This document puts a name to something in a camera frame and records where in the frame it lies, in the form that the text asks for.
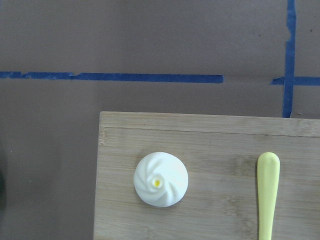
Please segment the wooden cutting board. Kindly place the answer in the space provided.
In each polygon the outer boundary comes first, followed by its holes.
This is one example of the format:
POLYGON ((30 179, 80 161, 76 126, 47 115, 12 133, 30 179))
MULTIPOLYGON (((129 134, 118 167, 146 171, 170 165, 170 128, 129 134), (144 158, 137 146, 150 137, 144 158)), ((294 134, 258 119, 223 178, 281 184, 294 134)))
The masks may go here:
POLYGON ((103 111, 99 116, 95 240, 255 240, 256 165, 280 160, 274 240, 320 237, 317 119, 103 111), (134 172, 153 152, 178 157, 189 185, 171 207, 137 195, 134 172))

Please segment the yellow plastic knife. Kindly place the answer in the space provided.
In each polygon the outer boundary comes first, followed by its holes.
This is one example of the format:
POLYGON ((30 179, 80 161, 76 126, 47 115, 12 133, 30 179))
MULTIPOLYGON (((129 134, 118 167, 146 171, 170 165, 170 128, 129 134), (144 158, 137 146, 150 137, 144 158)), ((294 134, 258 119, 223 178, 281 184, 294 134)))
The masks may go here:
POLYGON ((258 238, 272 238, 273 221, 280 178, 280 159, 273 152, 262 153, 257 160, 258 238))

